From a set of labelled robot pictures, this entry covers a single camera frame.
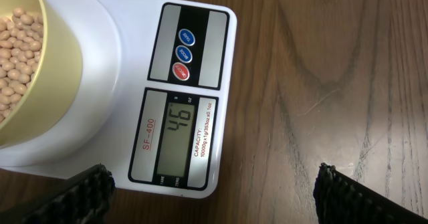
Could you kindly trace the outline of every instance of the yellow bowl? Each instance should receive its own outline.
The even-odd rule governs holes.
[[[54,126],[76,97],[82,77],[79,43],[46,0],[0,0],[0,16],[16,7],[43,14],[39,69],[21,101],[0,124],[0,149],[31,140]]]

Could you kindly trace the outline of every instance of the blue button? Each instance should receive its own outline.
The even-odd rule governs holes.
[[[188,29],[182,29],[179,31],[180,41],[186,46],[192,46],[195,44],[195,36]]]
[[[192,61],[192,53],[187,47],[183,45],[179,45],[175,48],[175,55],[180,61],[185,64],[190,63]]]

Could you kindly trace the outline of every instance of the digital display screen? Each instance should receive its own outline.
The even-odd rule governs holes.
[[[195,106],[168,103],[157,174],[184,177]]]

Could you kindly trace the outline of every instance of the kitchen scale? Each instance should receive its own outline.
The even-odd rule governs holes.
[[[102,163],[116,186],[203,198],[217,186],[237,20],[182,0],[46,0],[80,42],[66,115],[0,150],[3,169],[70,178]]]

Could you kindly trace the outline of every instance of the wood grain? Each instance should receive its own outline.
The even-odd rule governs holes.
[[[108,223],[316,223],[321,162],[428,217],[428,0],[191,1],[238,18],[217,190],[117,190]],[[0,171],[0,210],[59,182]]]

